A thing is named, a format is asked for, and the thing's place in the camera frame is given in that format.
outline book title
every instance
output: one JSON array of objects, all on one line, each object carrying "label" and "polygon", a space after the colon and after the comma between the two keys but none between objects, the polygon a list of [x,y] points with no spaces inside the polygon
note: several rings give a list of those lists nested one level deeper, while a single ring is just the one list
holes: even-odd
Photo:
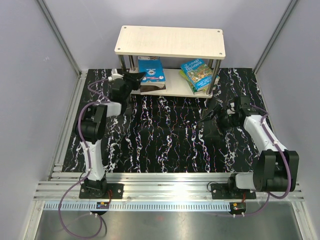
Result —
[{"label": "book title", "polygon": [[185,67],[185,70],[188,72],[188,71],[198,67],[201,64],[202,64],[202,62],[199,59],[197,59],[190,64],[185,64],[184,67]]}]

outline black mounting plate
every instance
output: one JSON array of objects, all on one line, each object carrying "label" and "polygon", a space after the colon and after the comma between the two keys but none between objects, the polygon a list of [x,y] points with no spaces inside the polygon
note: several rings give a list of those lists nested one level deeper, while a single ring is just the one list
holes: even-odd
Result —
[{"label": "black mounting plate", "polygon": [[256,193],[250,192],[247,189],[237,189],[230,191],[227,183],[212,183],[210,184],[212,199],[225,200],[225,199],[256,199]]},{"label": "black mounting plate", "polygon": [[99,194],[99,191],[87,188],[84,184],[81,184],[79,193],[80,199],[109,199],[108,191],[112,191],[111,199],[122,199],[124,194],[124,184],[121,183],[107,183],[106,191],[104,194]]}]

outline wooden shelf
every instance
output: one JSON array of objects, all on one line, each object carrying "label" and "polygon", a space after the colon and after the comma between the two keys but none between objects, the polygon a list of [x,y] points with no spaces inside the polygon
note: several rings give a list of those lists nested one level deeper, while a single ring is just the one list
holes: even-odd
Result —
[{"label": "wooden shelf", "polygon": [[132,91],[132,94],[139,95],[156,95],[156,96],[176,96],[176,97],[190,97],[190,98],[212,98],[211,95],[207,95],[206,92],[198,92],[196,95],[190,89],[187,81],[183,79],[179,74],[180,69],[164,69],[165,87],[166,90],[140,92]]},{"label": "wooden shelf", "polygon": [[133,56],[226,57],[223,31],[206,28],[122,26],[114,51]]}]

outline book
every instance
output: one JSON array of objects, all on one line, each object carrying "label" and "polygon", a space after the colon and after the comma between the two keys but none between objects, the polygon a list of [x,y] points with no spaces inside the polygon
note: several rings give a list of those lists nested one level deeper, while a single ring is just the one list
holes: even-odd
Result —
[{"label": "book", "polygon": [[144,90],[143,86],[153,86],[147,88],[153,89],[151,91],[166,89],[164,68],[158,56],[138,56],[138,68],[139,72],[146,72],[141,81],[142,90]]},{"label": "book", "polygon": [[197,91],[203,90],[211,82],[213,71],[200,58],[182,64],[181,69]]},{"label": "book", "polygon": [[[202,90],[200,90],[200,91],[197,91],[196,88],[195,88],[195,86],[191,83],[190,79],[187,77],[187,75],[185,74],[185,72],[184,72],[183,70],[180,70],[180,71],[179,71],[179,74],[180,74],[181,77],[183,77],[183,78],[187,81],[187,83],[188,83],[188,85],[189,85],[189,87],[190,87],[190,89],[191,89],[191,91],[193,92],[194,95],[197,95],[197,94],[199,94],[199,93],[202,93],[202,92],[206,92],[206,91],[207,91],[207,88],[208,88],[207,86],[206,86],[204,89],[202,89]],[[218,84],[219,79],[220,79],[219,76],[217,76],[217,77],[215,78],[214,85],[217,85],[217,84]]]}]

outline marble pattern tabletop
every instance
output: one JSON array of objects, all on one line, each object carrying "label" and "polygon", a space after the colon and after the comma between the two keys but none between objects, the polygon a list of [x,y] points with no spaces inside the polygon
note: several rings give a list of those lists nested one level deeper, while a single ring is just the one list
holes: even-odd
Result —
[{"label": "marble pattern tabletop", "polygon": [[[111,75],[111,69],[90,69],[78,112],[98,99],[87,85]],[[259,152],[241,127],[230,129],[220,144],[206,137],[198,124],[209,104],[226,106],[235,96],[247,95],[251,103],[265,108],[251,68],[221,68],[220,80],[210,100],[204,98],[132,95],[131,109],[107,119],[102,139],[102,159],[109,173],[211,173],[250,172]],[[108,95],[112,82],[95,89]],[[63,172],[85,171],[79,139],[71,134]]]}]

